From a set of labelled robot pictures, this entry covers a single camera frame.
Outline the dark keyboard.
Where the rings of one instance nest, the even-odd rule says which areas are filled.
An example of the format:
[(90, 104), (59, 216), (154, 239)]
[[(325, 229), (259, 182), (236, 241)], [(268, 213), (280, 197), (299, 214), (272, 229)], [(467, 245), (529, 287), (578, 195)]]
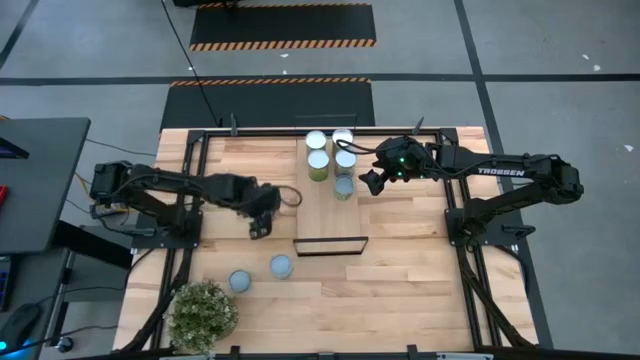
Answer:
[(11, 287), (12, 259), (9, 255), (0, 256), (0, 312), (8, 308)]

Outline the green potted artificial plant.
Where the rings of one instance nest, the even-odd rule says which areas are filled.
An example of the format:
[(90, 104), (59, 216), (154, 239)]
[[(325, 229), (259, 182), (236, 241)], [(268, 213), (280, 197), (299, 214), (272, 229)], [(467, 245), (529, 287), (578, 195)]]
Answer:
[(239, 321), (234, 299), (216, 282), (188, 283), (174, 292), (164, 315), (171, 344), (189, 354), (213, 354)]

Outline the black metal table frame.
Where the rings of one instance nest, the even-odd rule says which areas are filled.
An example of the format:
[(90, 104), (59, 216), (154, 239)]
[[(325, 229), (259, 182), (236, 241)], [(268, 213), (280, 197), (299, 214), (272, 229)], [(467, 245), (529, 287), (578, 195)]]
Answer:
[[(296, 189), (294, 130), (250, 130), (210, 139), (205, 172), (253, 175)], [(362, 233), (359, 256), (300, 257), (297, 208), (283, 208), (269, 238), (252, 241), (248, 223), (234, 213), (207, 207), (203, 241), (194, 253), (194, 281), (225, 282), (247, 271), (251, 287), (235, 296), (239, 321), (215, 346), (217, 355), (240, 347), (239, 357), (282, 359), (300, 353), (404, 353), (468, 350), (472, 346), (454, 249), (446, 238), (444, 187), (430, 180), (390, 183), (379, 196), (358, 184)], [(270, 271), (275, 255), (286, 255), (291, 276)]]

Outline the black hazard striped floor mat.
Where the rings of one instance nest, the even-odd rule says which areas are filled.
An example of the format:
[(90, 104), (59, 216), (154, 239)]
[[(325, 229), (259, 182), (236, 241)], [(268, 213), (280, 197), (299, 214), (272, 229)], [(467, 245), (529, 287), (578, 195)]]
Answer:
[(196, 11), (189, 49), (364, 48), (376, 42), (373, 7), (368, 3), (210, 3)]
[(373, 126), (366, 77), (258, 77), (184, 80), (168, 91), (162, 129)]

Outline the dark grey desk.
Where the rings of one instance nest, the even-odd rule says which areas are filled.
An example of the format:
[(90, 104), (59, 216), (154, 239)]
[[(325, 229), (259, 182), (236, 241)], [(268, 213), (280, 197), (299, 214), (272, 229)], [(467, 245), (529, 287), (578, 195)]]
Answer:
[(0, 159), (0, 255), (42, 252), (51, 246), (91, 121), (45, 118), (0, 121), (0, 138), (29, 153)]

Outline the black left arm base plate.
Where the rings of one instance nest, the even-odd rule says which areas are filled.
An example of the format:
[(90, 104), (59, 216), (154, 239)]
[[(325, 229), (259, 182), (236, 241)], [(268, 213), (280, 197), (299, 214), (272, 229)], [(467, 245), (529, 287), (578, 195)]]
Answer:
[(151, 216), (140, 214), (137, 218), (133, 248), (193, 249), (199, 246), (203, 215), (187, 212), (180, 221), (160, 224)]

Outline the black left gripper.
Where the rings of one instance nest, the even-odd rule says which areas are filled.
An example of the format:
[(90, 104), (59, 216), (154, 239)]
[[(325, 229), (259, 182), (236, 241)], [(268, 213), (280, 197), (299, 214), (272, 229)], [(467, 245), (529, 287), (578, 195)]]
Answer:
[(273, 216), (281, 205), (281, 194), (277, 186), (270, 183), (253, 184), (240, 191), (240, 199), (234, 209), (245, 217), (253, 218), (249, 224), (251, 239), (268, 237), (273, 229)]

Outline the oranges labelled green tin can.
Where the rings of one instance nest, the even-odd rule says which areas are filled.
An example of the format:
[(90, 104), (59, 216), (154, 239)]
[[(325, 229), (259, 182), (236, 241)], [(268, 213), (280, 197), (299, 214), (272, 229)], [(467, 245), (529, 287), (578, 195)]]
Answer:
[(322, 182), (328, 178), (329, 156), (325, 150), (313, 150), (308, 154), (308, 175), (316, 182)]

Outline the dark device on desk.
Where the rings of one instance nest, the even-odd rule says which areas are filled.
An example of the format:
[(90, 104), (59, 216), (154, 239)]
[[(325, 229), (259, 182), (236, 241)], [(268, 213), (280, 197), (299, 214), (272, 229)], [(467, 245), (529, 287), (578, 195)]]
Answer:
[(0, 159), (28, 159), (29, 152), (0, 137)]

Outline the green medium tin can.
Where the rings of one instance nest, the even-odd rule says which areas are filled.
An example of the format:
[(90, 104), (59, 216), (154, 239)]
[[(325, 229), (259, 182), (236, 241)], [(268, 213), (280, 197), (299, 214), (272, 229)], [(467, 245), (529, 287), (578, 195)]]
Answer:
[(353, 179), (347, 175), (337, 176), (334, 181), (334, 196), (340, 201), (348, 200), (354, 193)]

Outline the black desk base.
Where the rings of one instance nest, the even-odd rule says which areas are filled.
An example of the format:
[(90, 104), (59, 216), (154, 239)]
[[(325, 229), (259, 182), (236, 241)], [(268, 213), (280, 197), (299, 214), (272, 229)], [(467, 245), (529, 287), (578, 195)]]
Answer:
[(130, 268), (133, 258), (128, 248), (63, 220), (58, 221), (52, 244), (123, 269)]

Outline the yellow-green tall tin can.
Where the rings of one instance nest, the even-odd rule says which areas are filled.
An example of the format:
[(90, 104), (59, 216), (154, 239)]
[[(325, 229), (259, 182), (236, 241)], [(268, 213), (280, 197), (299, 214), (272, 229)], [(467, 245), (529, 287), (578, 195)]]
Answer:
[(338, 150), (335, 154), (335, 170), (336, 176), (349, 176), (354, 173), (357, 163), (357, 155), (346, 150)]

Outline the wooden shelf with black frame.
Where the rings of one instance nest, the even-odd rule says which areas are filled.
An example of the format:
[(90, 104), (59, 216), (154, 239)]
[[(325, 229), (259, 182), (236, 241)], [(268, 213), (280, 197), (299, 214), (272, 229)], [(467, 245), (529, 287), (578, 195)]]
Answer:
[[(296, 254), (300, 257), (359, 256), (369, 241), (360, 224), (360, 208), (356, 179), (354, 193), (346, 201), (334, 196), (335, 154), (332, 151), (332, 133), (344, 127), (303, 128), (296, 136), (296, 189), (302, 195), (297, 206), (297, 235), (293, 240)], [(325, 151), (330, 163), (328, 178), (316, 182), (309, 178), (307, 158), (310, 152), (305, 145), (305, 136), (312, 130), (322, 131), (327, 138)]]

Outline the blue labelled tall tin can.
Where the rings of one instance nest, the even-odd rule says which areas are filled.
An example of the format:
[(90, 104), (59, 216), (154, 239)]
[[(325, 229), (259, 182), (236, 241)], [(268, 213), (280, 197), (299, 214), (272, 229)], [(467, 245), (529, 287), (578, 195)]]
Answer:
[(340, 147), (338, 146), (339, 140), (352, 142), (353, 139), (353, 133), (349, 129), (339, 128), (334, 130), (332, 133), (332, 151), (337, 152), (340, 149)]

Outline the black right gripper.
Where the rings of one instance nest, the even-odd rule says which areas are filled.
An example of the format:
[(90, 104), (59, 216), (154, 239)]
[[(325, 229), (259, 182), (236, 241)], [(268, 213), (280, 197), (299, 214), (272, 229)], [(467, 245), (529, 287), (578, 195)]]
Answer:
[(378, 196), (389, 178), (394, 179), (425, 179), (426, 165), (429, 158), (425, 146), (411, 137), (388, 138), (376, 147), (376, 160), (373, 166), (384, 172), (376, 173), (369, 170), (358, 178), (369, 183), (369, 190), (373, 196)]

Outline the peaches labelled tin can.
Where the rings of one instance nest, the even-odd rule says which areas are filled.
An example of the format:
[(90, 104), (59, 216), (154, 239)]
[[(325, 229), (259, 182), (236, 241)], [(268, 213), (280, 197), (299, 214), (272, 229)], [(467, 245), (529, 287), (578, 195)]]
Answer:
[(305, 136), (305, 145), (308, 152), (325, 150), (327, 144), (326, 135), (319, 130), (312, 130)]

